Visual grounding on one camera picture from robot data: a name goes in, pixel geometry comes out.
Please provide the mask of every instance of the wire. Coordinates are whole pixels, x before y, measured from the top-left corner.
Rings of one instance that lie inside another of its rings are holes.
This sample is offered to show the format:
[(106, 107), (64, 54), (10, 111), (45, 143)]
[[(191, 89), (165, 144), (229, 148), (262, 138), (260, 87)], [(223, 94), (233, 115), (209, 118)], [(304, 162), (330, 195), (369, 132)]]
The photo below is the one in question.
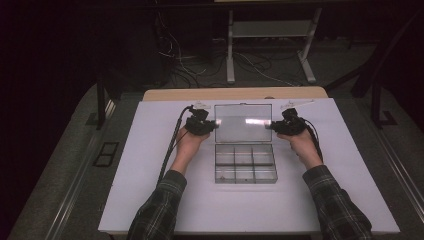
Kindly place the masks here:
[[(293, 58), (293, 57), (296, 57), (297, 56), (297, 53), (296, 53), (296, 51), (295, 51), (295, 53), (294, 54), (291, 54), (290, 56), (287, 56), (287, 57), (280, 57), (280, 58), (277, 58), (277, 57), (274, 57), (277, 53), (279, 53), (282, 49), (283, 49), (283, 47), (284, 47), (284, 44), (281, 44), (281, 43), (278, 43), (278, 42), (281, 42), (281, 41), (284, 41), (284, 42), (288, 42), (288, 40), (290, 40), (290, 39), (287, 39), (287, 38), (283, 38), (283, 40), (280, 40), (280, 39), (278, 39), (277, 40), (277, 44), (279, 45), (278, 47), (277, 47), (277, 49), (276, 50), (274, 50), (273, 51), (273, 53), (271, 54), (271, 56), (269, 56), (269, 57), (266, 57), (265, 55), (263, 55), (263, 54), (261, 54), (261, 53), (257, 53), (257, 48), (253, 45), (253, 43), (252, 42), (250, 42), (250, 44), (249, 44), (249, 47), (250, 47), (250, 49), (251, 49), (251, 51), (253, 52), (249, 52), (250, 54), (252, 54), (252, 55), (256, 55), (256, 56), (258, 56), (258, 55), (260, 55), (261, 57), (260, 58), (265, 58), (265, 59), (267, 59), (267, 60), (276, 60), (276, 61), (279, 61), (279, 60), (287, 60), (287, 59), (290, 59), (290, 58)], [(298, 45), (297, 44), (295, 44), (295, 43), (291, 43), (291, 45), (292, 46), (295, 46), (295, 47), (298, 47)]]
[(171, 82), (172, 82), (172, 85), (174, 86), (174, 88), (177, 87), (177, 83), (176, 83), (177, 82), (177, 77), (175, 76), (175, 74), (172, 74), (170, 72), (169, 77), (171, 78)]
[(196, 83), (197, 88), (200, 88), (199, 82), (197, 81), (197, 78), (196, 77), (193, 77), (191, 74), (188, 74), (188, 73), (182, 71), (181, 69), (175, 68), (175, 70), (177, 70), (177, 71), (179, 71), (181, 73), (187, 74)]
[(171, 142), (169, 143), (169, 146), (168, 146), (168, 151), (166, 152), (165, 158), (163, 160), (162, 168), (160, 170), (159, 178), (158, 178), (158, 182), (156, 183), (156, 186), (159, 185), (160, 181), (162, 180), (163, 174), (165, 173), (165, 168), (168, 165), (169, 156), (171, 156), (171, 153), (174, 150), (174, 142), (177, 138), (178, 131), (180, 130), (183, 115), (187, 110), (192, 108), (193, 108), (193, 105), (185, 107), (183, 111), (181, 112), (180, 117), (177, 120), (177, 124), (175, 124), (174, 133), (172, 134)]
[(200, 86), (202, 86), (202, 87), (206, 87), (206, 88), (209, 88), (209, 87), (212, 87), (213, 85), (221, 85), (221, 86), (223, 86), (223, 87), (229, 87), (228, 86), (228, 84), (225, 84), (225, 83), (211, 83), (211, 84), (207, 84), (207, 85), (200, 85)]
[[(256, 72), (257, 72), (257, 70), (259, 70), (259, 71), (261, 71), (261, 72), (264, 72), (264, 71), (266, 71), (267, 69), (269, 69), (269, 68), (264, 67), (264, 66), (263, 66), (263, 65), (261, 65), (261, 64), (246, 61), (246, 58), (242, 58), (241, 56), (238, 56), (237, 54), (234, 54), (234, 55), (233, 55), (233, 58), (236, 60), (236, 63), (237, 63), (237, 65), (238, 65), (239, 67), (241, 67), (241, 68), (242, 68), (242, 69), (244, 69), (245, 71), (248, 71), (248, 72), (251, 72), (251, 73), (256, 73)], [(244, 67), (244, 66), (243, 66), (243, 65), (241, 65), (241, 64), (244, 64), (244, 65), (246, 65), (247, 67), (256, 68), (257, 70), (252, 71), (252, 70), (250, 70), (250, 69), (248, 69), (248, 68)]]
[(191, 88), (191, 83), (190, 83), (190, 80), (188, 78), (184, 77), (183, 75), (181, 75), (177, 72), (172, 72), (172, 73), (175, 74), (175, 75), (178, 75), (180, 78), (182, 78), (183, 81), (185, 81), (188, 84), (188, 88)]
[(167, 37), (159, 37), (160, 39), (166, 39), (166, 40), (168, 40), (168, 42), (169, 42), (169, 50), (168, 50), (168, 53), (170, 53), (171, 51), (172, 51), (172, 49), (173, 49), (173, 43), (172, 43), (172, 41), (171, 41), (171, 39), (169, 39), (169, 38), (167, 38)]
[(262, 76), (264, 76), (264, 77), (266, 77), (266, 78), (269, 78), (269, 79), (271, 79), (271, 80), (274, 80), (274, 81), (278, 81), (278, 82), (282, 82), (282, 83), (285, 83), (285, 84), (287, 84), (287, 85), (290, 85), (290, 86), (293, 86), (293, 87), (296, 87), (297, 85), (294, 85), (294, 84), (291, 84), (291, 83), (289, 83), (289, 82), (286, 82), (286, 81), (283, 81), (283, 80), (280, 80), (280, 79), (277, 79), (277, 78), (273, 78), (273, 77), (270, 77), (270, 76), (268, 76), (268, 75), (266, 75), (266, 74), (264, 74), (264, 73), (262, 73), (261, 71), (259, 71), (256, 67), (255, 67), (255, 65), (246, 57), (246, 56), (244, 56), (243, 54), (241, 54), (241, 53), (237, 53), (237, 52), (233, 52), (233, 54), (236, 54), (236, 55), (240, 55), (240, 56), (242, 56), (243, 58), (245, 58), (251, 65), (252, 65), (252, 67), (256, 70), (256, 72), (258, 72), (259, 74), (261, 74)]
[(172, 147), (172, 149), (174, 149), (177, 145), (178, 145), (178, 143), (181, 141), (181, 139), (183, 139), (183, 137), (186, 135), (188, 133), (188, 131), (186, 131), (181, 137), (180, 137), (180, 139), (178, 139), (178, 141), (175, 143), (175, 145)]
[[(252, 61), (252, 62), (255, 65), (260, 65), (264, 69), (264, 71), (272, 68), (272, 62), (271, 62), (271, 60), (269, 58), (267, 58), (267, 57), (265, 57), (265, 56), (263, 56), (262, 54), (259, 54), (259, 53), (252, 53), (252, 52), (246, 52), (246, 53), (248, 53), (248, 54), (250, 54), (252, 56), (255, 56), (257, 58), (263, 59), (263, 61), (259, 61), (259, 62), (253, 62)], [(268, 63), (268, 66), (267, 67), (264, 67), (262, 65), (262, 63)]]
[(312, 126), (312, 128), (314, 129), (315, 136), (316, 136), (316, 138), (317, 138), (317, 142), (319, 143), (318, 132), (317, 132), (317, 129), (315, 128), (315, 126), (314, 126), (314, 125), (313, 125), (310, 121), (308, 121), (308, 120), (306, 120), (306, 119), (303, 119), (303, 120), (305, 120), (305, 122), (307, 122), (309, 125), (311, 125), (311, 126)]
[[(181, 65), (181, 67), (188, 73), (188, 74), (190, 74), (190, 72), (189, 72), (189, 70), (184, 66), (184, 64), (183, 64), (183, 61), (182, 61), (182, 59), (181, 59), (181, 47), (180, 47), (180, 44), (178, 43), (178, 41), (177, 41), (177, 39), (175, 39), (175, 37), (170, 33), (170, 32), (168, 32), (168, 34), (169, 34), (169, 36), (171, 36), (171, 38), (172, 39), (174, 39), (174, 41), (175, 41), (175, 43), (177, 44), (177, 47), (178, 47), (178, 60), (180, 61), (180, 65)], [(193, 74), (195, 74), (195, 75), (200, 75), (200, 74), (202, 74), (202, 73), (204, 73), (206, 71), (206, 68), (205, 69), (203, 69), (203, 71), (201, 71), (201, 72), (199, 72), (199, 73), (196, 73), (196, 72), (194, 72), (194, 71), (191, 71)]]
[(164, 28), (168, 28), (167, 26), (165, 26), (165, 24), (163, 23), (163, 19), (162, 19), (162, 14), (158, 11), (158, 17), (159, 17), (159, 21), (160, 21), (160, 23), (162, 24), (162, 27), (164, 27)]
[(165, 57), (170, 57), (170, 58), (175, 58), (175, 55), (169, 55), (169, 54), (166, 54), (166, 53), (163, 53), (163, 52), (158, 52), (160, 55), (163, 55), (163, 56), (165, 56)]
[(199, 77), (211, 77), (211, 76), (215, 76), (217, 73), (219, 73), (219, 71), (221, 71), (221, 68), (222, 68), (222, 65), (224, 63), (225, 58), (226, 58), (225, 55), (221, 58), (221, 61), (219, 62), (219, 66), (218, 66), (218, 68), (215, 71), (213, 71), (212, 73), (208, 73), (208, 74), (202, 74)]

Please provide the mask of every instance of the hand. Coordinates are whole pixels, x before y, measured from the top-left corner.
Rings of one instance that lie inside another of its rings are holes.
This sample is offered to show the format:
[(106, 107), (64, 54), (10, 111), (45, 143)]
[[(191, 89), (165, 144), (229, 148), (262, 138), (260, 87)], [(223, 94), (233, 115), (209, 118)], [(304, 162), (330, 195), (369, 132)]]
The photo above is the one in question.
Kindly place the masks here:
[(290, 142), (291, 148), (299, 156), (299, 160), (305, 165), (306, 169), (323, 164), (308, 130), (305, 129), (302, 133), (294, 136), (277, 134), (277, 137)]
[(171, 169), (184, 175), (191, 159), (199, 151), (200, 144), (209, 136), (209, 133), (203, 136), (196, 136), (188, 132), (185, 127), (182, 127), (177, 134), (177, 156), (171, 165)]

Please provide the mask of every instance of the plaid shirt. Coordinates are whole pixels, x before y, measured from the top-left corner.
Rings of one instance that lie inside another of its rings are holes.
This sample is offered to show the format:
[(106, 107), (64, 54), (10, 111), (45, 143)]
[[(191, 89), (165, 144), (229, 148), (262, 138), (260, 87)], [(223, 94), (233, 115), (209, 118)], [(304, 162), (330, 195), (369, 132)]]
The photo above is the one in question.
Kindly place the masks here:
[[(373, 239), (371, 223), (346, 191), (340, 188), (326, 166), (308, 170), (303, 179), (315, 202), (325, 240)], [(186, 184), (186, 179), (179, 172), (168, 171), (138, 210), (127, 239), (172, 239), (178, 205)]]

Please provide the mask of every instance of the dark background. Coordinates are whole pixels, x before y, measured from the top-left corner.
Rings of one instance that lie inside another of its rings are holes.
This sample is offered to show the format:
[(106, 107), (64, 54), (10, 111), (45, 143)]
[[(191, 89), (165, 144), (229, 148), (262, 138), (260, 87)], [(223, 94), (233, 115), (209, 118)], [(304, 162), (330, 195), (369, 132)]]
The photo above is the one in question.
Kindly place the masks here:
[[(325, 7), (316, 37), (378, 38), (390, 29), (388, 23), (404, 21), (418, 5), (382, 1), (382, 7), (380, 1), (372, 2), (378, 4)], [(49, 0), (0, 2), (0, 239), (9, 234), (79, 100), (99, 77), (115, 99), (122, 91), (143, 91), (167, 81), (166, 63), (157, 54), (154, 13), (90, 13), (80, 5)], [(182, 47), (204, 56), (209, 54), (205, 49), (211, 37), (226, 37), (223, 12), (169, 12), (166, 17)], [(381, 73), (387, 88), (422, 129), (423, 19), (421, 13)], [(184, 34), (187, 26), (197, 33), (190, 33), (196, 41)], [(409, 82), (399, 85), (405, 79)]]

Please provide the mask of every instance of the white table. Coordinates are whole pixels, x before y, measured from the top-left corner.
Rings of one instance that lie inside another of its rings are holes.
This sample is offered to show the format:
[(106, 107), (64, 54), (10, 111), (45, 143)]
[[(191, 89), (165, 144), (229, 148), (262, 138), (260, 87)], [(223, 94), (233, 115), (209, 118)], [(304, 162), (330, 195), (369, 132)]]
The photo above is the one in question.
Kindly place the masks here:
[[(366, 168), (333, 99), (314, 99), (298, 108), (319, 133), (325, 164), (353, 202), (370, 219), (375, 233), (399, 232)], [(140, 102), (99, 225), (99, 231), (125, 234), (138, 208), (155, 188), (170, 135), (182, 109), (195, 101)], [(273, 120), (288, 99), (205, 100), (203, 103), (271, 103)], [(209, 117), (214, 118), (213, 107)], [(214, 182), (214, 134), (189, 166), (176, 234), (312, 234), (319, 232), (316, 210), (301, 175), (305, 169), (288, 142), (273, 135), (276, 184)]]

